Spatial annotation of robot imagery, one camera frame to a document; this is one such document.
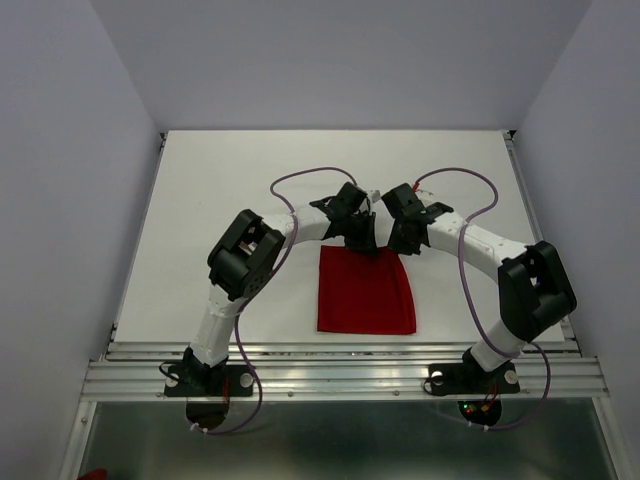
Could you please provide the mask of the red cloth napkin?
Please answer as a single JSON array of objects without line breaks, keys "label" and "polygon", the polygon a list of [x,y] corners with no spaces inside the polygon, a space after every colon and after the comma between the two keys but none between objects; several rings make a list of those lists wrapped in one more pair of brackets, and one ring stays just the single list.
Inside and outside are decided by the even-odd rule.
[{"label": "red cloth napkin", "polygon": [[414,298],[399,255],[373,256],[324,245],[319,257],[317,330],[355,335],[412,335]]}]

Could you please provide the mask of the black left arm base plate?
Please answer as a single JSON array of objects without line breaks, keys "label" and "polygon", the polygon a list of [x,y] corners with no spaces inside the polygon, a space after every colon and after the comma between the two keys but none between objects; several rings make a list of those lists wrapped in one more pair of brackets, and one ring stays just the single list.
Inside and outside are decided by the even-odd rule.
[{"label": "black left arm base plate", "polygon": [[223,365],[204,374],[190,375],[180,363],[162,363],[164,395],[169,398],[251,397],[254,378],[246,365]]}]

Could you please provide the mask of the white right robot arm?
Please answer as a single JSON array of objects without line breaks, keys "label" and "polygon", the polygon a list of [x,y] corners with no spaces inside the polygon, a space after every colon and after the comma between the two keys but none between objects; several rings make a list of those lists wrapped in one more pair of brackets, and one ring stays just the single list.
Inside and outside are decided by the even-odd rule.
[{"label": "white right robot arm", "polygon": [[393,226],[388,247],[418,255],[423,246],[454,255],[460,271],[468,265],[498,288],[500,317],[468,352],[460,366],[463,384],[482,390],[496,369],[577,307],[577,298],[556,248],[527,245],[471,224],[452,207],[421,197],[408,184],[382,196]]}]

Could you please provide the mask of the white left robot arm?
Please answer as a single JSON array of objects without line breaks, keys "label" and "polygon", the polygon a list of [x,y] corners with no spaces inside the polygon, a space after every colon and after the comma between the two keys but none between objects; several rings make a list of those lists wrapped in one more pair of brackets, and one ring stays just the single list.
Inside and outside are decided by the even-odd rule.
[{"label": "white left robot arm", "polygon": [[341,237],[347,249],[364,254],[377,250],[372,205],[377,190],[345,183],[337,194],[283,214],[261,216],[241,211],[207,258],[209,300],[195,339],[183,354],[188,382],[199,393],[215,392],[220,368],[245,305],[272,279],[292,248],[300,243]]}]

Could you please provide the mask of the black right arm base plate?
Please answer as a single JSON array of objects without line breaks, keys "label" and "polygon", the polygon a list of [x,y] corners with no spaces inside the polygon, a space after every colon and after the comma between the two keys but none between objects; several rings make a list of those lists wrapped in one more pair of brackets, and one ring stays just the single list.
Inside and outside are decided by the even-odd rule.
[{"label": "black right arm base plate", "polygon": [[422,388],[436,397],[520,392],[519,377],[512,362],[492,372],[485,372],[479,366],[464,362],[430,364]]}]

